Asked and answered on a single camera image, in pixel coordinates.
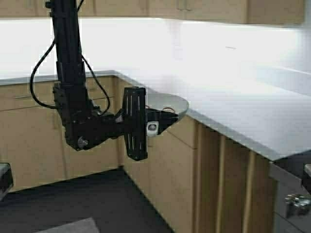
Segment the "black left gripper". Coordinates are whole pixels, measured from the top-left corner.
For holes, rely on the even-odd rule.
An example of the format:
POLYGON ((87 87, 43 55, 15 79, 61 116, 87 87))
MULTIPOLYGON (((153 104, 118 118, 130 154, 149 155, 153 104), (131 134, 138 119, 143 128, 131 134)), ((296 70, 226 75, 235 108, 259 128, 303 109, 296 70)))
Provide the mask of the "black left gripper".
POLYGON ((123 138, 127 156, 135 161, 148 157, 146 125, 148 121, 159 122, 159 134, 179 120, 176 113, 145 109, 146 89, 143 87, 126 87, 123 92, 121 108, 123 138))

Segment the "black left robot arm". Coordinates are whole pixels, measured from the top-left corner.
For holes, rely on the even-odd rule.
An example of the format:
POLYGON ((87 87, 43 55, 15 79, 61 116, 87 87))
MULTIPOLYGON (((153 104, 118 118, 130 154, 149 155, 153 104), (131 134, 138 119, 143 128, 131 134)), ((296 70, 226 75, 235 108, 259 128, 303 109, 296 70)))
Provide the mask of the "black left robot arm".
POLYGON ((57 55, 55 107, 65 128, 66 143, 76 151, 90 150, 108 139, 124 138, 127 155, 148 157, 147 132, 161 134, 179 119, 176 113, 146 106, 146 89, 126 87, 116 114, 103 111, 89 98, 82 58, 78 8, 74 0, 49 0, 57 55))

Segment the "robot base left corner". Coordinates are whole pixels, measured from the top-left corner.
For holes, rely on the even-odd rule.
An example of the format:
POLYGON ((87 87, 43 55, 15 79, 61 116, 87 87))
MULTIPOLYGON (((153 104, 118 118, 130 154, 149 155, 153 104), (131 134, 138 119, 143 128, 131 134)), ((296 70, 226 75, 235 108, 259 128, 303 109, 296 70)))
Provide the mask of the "robot base left corner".
POLYGON ((9 163, 0 164, 0 195, 4 196, 14 186, 12 169, 9 163))

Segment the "robot base right corner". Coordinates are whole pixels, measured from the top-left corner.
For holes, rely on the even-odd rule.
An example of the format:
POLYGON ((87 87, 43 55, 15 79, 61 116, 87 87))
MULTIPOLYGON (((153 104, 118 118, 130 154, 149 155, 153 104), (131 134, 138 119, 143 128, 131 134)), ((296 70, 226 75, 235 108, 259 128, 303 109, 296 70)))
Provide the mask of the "robot base right corner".
POLYGON ((305 164, 302 176, 302 186, 310 194, 311 193, 311 164, 305 164))

